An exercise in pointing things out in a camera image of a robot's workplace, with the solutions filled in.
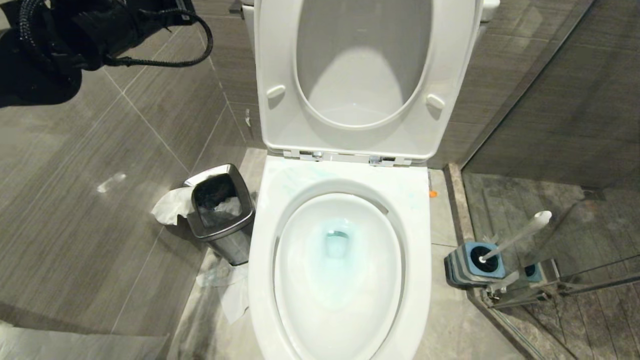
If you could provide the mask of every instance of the shower floor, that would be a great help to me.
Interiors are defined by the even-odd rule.
[[[603,191],[604,200],[585,199],[581,187],[463,175],[475,236],[507,238],[542,210],[554,216],[532,239],[505,253],[514,268],[554,258],[564,281],[594,284],[640,272],[640,194],[636,184]],[[640,283],[522,306],[577,358],[640,357]],[[516,309],[501,310],[507,318]],[[517,326],[518,319],[512,324]]]

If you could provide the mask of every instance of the crumpled tissue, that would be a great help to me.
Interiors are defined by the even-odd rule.
[[[178,215],[186,218],[188,213],[194,211],[191,205],[191,193],[193,193],[193,186],[171,190],[158,200],[151,214],[160,224],[177,225]]]
[[[214,211],[218,213],[228,213],[236,217],[242,213],[242,205],[240,205],[240,199],[234,196],[219,203]]]
[[[227,260],[219,259],[214,267],[196,277],[201,287],[216,288],[229,324],[240,319],[249,308],[248,270],[249,264],[231,266]]]

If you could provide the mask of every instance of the trash can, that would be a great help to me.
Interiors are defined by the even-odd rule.
[[[255,208],[240,172],[233,164],[207,171],[191,194],[194,212],[187,215],[193,234],[231,265],[249,261]]]

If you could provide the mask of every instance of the white toilet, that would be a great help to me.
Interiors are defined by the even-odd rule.
[[[426,160],[482,0],[257,0],[267,156],[249,298],[267,360],[411,359],[431,291]]]

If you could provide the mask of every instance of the gray tile floor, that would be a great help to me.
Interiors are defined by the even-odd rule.
[[[248,149],[241,165],[250,192],[259,190],[265,150]],[[522,356],[467,300],[464,291],[445,281],[443,258],[455,249],[456,240],[444,174],[430,170],[431,256],[433,282],[429,320],[415,359],[520,359]],[[215,264],[211,252],[201,272]],[[221,311],[215,288],[194,284],[169,352],[170,359],[262,359],[253,333],[251,309],[229,325]]]
[[[554,214],[539,235],[505,253],[512,266],[554,258],[565,281],[595,283],[640,271],[640,186],[604,190],[606,200],[584,200],[576,185],[465,172],[476,238],[506,238],[543,209]],[[640,358],[640,282],[524,306],[575,357]],[[516,328],[514,309],[503,313]],[[534,336],[527,336],[534,346]]]

